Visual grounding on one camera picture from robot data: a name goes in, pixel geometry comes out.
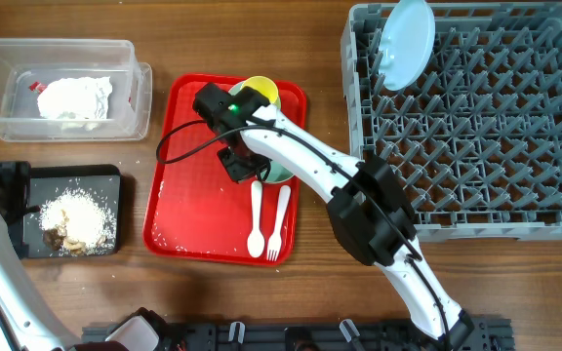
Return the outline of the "small light blue saucer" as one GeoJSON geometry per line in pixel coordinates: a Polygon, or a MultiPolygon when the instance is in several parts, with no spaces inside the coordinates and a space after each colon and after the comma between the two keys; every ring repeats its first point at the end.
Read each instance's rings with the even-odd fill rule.
{"type": "Polygon", "coordinates": [[[235,95],[241,90],[242,85],[243,85],[243,82],[239,82],[238,84],[236,84],[236,85],[234,85],[233,87],[231,87],[228,92],[229,92],[232,96],[235,96],[235,95]]]}

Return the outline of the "yellow plastic cup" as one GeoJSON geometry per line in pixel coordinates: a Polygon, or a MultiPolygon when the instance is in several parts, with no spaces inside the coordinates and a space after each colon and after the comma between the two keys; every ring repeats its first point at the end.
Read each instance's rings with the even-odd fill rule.
{"type": "Polygon", "coordinates": [[[281,107],[281,100],[277,85],[265,76],[252,76],[246,79],[241,88],[251,88],[265,96],[272,104],[281,107]]]}

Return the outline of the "food scraps and rice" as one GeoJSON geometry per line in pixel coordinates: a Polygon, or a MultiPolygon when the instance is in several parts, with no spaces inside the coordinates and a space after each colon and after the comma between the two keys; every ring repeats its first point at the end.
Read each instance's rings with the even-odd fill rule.
{"type": "Polygon", "coordinates": [[[108,254],[116,248],[117,216],[83,189],[66,188],[40,207],[43,243],[58,254],[108,254]]]}

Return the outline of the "light green bowl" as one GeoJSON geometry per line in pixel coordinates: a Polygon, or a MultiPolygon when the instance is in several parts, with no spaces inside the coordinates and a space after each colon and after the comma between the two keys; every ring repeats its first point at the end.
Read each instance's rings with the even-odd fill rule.
{"type": "Polygon", "coordinates": [[[275,161],[261,171],[261,180],[268,184],[283,183],[290,180],[294,175],[275,161]]]}

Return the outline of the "red snack wrapper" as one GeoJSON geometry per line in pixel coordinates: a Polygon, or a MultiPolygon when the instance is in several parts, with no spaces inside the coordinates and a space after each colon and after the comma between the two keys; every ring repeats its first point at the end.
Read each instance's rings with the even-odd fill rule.
{"type": "Polygon", "coordinates": [[[28,87],[28,89],[31,92],[36,93],[38,95],[40,95],[46,88],[47,85],[40,82],[34,82],[32,85],[28,87]]]}

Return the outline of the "white napkin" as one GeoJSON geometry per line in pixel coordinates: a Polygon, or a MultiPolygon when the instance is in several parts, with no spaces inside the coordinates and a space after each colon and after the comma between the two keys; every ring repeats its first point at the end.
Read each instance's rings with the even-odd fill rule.
{"type": "Polygon", "coordinates": [[[96,129],[108,117],[109,96],[113,91],[110,78],[62,78],[48,84],[37,98],[40,116],[49,120],[86,121],[83,128],[96,129]]]}

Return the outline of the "white plastic fork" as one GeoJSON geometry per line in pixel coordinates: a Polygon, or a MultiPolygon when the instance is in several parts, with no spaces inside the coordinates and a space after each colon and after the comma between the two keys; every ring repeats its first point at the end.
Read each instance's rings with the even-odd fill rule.
{"type": "Polygon", "coordinates": [[[281,249],[282,238],[281,229],[283,227],[285,214],[289,205],[291,197],[291,188],[289,185],[282,185],[279,190],[275,223],[273,232],[268,238],[266,259],[269,261],[276,261],[281,249]]]}

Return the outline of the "large light blue plate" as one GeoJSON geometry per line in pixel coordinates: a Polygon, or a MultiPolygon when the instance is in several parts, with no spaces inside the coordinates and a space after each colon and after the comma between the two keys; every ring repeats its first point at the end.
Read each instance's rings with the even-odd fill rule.
{"type": "Polygon", "coordinates": [[[381,33],[378,65],[384,86],[399,91],[424,72],[435,41],[435,18],[425,0],[400,0],[381,33]]]}

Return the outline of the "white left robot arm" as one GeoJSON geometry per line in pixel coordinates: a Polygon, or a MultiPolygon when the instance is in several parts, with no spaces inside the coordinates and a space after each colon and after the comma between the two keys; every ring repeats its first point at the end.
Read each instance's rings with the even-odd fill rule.
{"type": "Polygon", "coordinates": [[[102,341],[84,342],[54,314],[23,268],[9,226],[33,210],[27,205],[29,167],[0,170],[0,350],[154,350],[160,334],[137,311],[102,341]]]}

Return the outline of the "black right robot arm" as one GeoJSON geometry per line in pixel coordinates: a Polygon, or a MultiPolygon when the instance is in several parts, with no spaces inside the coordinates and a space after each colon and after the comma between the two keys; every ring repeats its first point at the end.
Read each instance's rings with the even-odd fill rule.
{"type": "Polygon", "coordinates": [[[193,108],[225,143],[224,165],[233,180],[258,174],[270,161],[280,164],[321,197],[340,245],[360,263],[378,267],[418,330],[446,350],[464,344],[473,323],[424,258],[415,210],[386,161],[339,152],[252,88],[232,95],[209,83],[193,108]]]}

